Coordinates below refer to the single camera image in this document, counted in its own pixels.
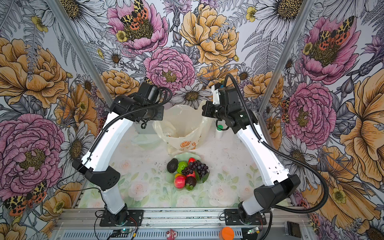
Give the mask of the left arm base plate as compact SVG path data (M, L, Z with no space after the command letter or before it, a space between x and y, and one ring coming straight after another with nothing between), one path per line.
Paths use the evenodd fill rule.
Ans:
M140 227L144 218L144 210L121 210L114 215L108 210L103 212L100 227Z

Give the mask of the dark avocado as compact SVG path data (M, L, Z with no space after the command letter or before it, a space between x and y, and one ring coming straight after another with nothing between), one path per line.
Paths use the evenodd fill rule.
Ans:
M171 159L167 164L167 171L171 174L177 171L179 161L176 158Z

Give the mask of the translucent cream plastic bag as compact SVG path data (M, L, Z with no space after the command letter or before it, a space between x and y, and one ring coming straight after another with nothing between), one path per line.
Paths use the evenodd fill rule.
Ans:
M203 116L202 101L197 109L175 105L165 110L162 121L154 122L154 130L167 145L169 154L193 151L204 144L213 119Z

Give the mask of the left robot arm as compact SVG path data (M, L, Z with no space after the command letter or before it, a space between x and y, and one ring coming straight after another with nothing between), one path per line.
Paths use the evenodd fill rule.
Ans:
M124 226L131 221L127 204L118 188L121 174L110 165L113 153L135 123L146 129L148 122L161 121L164 105L172 97L173 92L169 88L149 83L142 83L138 92L129 96L117 96L91 148L81 159L73 161L73 167L100 190L105 203L102 216L105 226Z

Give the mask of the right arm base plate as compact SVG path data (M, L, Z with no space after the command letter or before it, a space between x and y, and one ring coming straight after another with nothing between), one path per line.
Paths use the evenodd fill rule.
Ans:
M227 226L264 226L267 224L264 216L258 213L247 215L239 209L225 209L224 219Z

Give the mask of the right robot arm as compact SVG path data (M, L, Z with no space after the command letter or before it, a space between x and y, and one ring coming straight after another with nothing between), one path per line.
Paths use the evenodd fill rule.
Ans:
M239 215L245 221L255 214L277 206L294 193L300 184L297 175L291 175L275 153L263 145L254 130L256 117L242 109L240 95L234 87L215 84L211 87L213 101L203 106L204 117L224 120L252 155L259 169L263 185L254 189L253 195L239 204Z

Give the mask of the red pink apple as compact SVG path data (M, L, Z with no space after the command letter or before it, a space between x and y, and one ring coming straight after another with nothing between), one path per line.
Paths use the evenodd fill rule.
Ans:
M178 176L174 180L174 186L177 189L183 189L186 185L186 178L184 176Z

